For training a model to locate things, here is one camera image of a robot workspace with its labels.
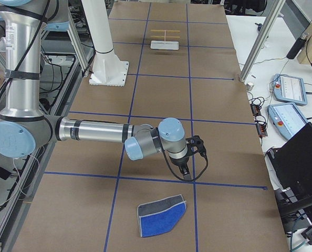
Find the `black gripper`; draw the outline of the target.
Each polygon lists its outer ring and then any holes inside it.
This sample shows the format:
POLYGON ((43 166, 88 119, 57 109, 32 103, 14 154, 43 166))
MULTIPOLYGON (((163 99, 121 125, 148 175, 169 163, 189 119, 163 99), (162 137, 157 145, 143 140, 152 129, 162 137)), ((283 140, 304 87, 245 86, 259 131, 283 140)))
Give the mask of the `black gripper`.
POLYGON ((186 181, 191 180, 191 174, 188 168, 189 159, 189 157, 182 157, 180 159, 171 158, 171 162, 180 169, 180 172, 186 181))

